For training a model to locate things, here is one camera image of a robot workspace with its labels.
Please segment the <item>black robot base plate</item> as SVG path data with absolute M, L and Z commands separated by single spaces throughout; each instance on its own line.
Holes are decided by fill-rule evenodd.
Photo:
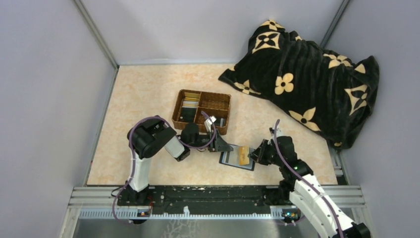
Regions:
M 290 201 L 278 198 L 277 186 L 149 186 L 144 200 L 127 197 L 121 191 L 118 206 L 145 206 L 153 215 L 264 215 L 299 219 L 302 212 Z

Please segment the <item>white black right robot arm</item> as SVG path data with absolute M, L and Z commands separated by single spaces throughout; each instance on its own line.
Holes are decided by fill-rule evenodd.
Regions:
M 248 155 L 261 165 L 276 165 L 283 176 L 278 198 L 290 201 L 309 220 L 321 238 L 369 238 L 364 223 L 356 223 L 327 195 L 309 165 L 298 158 L 290 136 L 264 139 Z

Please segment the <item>brown wicker divided basket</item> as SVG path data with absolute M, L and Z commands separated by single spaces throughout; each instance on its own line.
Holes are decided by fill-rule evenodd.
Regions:
M 196 115 L 194 122 L 199 126 L 199 132 L 206 132 L 206 128 L 204 125 L 205 120 L 207 119 L 203 114 L 207 114 L 210 116 L 215 116 L 216 118 L 226 118 L 226 124 L 224 127 L 220 128 L 217 127 L 219 133 L 221 135 L 227 134 L 227 129 L 229 125 L 229 116 L 230 116 L 230 107 L 231 107 L 231 95 L 223 94 L 223 93 L 215 93 L 215 92 L 206 92 L 206 91 L 196 91 L 196 90 L 188 90 L 188 89 L 181 89 L 178 92 L 174 111 L 172 114 L 172 122 L 175 129 L 182 130 L 188 123 L 179 121 L 180 111 L 182 108 L 182 103 L 185 98 L 184 93 L 199 93 L 200 98 L 198 100 L 199 106 L 196 108 Z

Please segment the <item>black leather card holder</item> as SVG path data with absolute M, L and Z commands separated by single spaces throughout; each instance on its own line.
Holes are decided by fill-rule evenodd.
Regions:
M 222 152 L 219 158 L 219 163 L 226 166 L 235 167 L 238 169 L 248 170 L 248 171 L 254 171 L 255 169 L 255 162 L 250 159 L 250 163 L 245 166 L 240 166 L 238 164 L 238 149 L 240 146 L 230 144 L 234 150 L 231 152 Z M 249 154 L 253 152 L 253 148 L 249 147 Z

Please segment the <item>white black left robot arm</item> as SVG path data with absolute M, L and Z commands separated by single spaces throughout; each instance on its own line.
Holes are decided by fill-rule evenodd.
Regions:
M 131 172 L 123 191 L 134 200 L 147 197 L 151 158 L 165 149 L 175 160 L 182 161 L 190 155 L 191 149 L 205 149 L 209 152 L 231 152 L 233 147 L 224 141 L 215 126 L 215 118 L 206 121 L 207 132 L 200 134 L 199 126 L 188 123 L 177 135 L 159 116 L 147 117 L 135 124 L 127 133 L 132 153 Z

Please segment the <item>gold credit card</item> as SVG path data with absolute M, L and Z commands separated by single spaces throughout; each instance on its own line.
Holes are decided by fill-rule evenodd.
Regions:
M 238 149 L 238 164 L 240 166 L 245 166 L 250 163 L 249 158 L 249 146 L 240 146 Z

